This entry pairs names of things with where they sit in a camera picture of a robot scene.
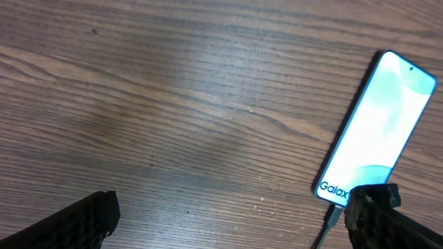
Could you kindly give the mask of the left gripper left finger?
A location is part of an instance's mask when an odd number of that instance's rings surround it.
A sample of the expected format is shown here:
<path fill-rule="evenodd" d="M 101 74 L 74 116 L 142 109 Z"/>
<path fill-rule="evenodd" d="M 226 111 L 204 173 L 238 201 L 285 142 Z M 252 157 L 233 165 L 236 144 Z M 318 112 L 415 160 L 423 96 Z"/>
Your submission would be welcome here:
<path fill-rule="evenodd" d="M 120 219 L 114 191 L 95 192 L 1 240 L 1 249 L 96 249 Z"/>

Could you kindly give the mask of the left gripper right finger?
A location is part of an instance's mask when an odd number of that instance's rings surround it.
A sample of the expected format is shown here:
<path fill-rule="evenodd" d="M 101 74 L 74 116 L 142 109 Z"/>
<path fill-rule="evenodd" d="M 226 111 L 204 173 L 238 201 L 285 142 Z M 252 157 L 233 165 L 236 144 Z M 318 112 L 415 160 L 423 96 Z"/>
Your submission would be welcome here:
<path fill-rule="evenodd" d="M 394 183 L 353 188 L 344 211 L 353 249 L 442 249 L 442 235 L 396 211 L 400 205 Z"/>

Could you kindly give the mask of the Samsung Galaxy smartphone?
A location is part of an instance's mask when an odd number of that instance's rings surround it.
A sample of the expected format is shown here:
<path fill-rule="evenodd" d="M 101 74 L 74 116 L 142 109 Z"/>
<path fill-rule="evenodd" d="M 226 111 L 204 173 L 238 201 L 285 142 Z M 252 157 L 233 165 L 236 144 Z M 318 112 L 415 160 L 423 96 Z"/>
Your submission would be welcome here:
<path fill-rule="evenodd" d="M 377 56 L 316 181 L 316 197 L 346 206 L 360 185 L 386 183 L 437 86 L 392 50 Z"/>

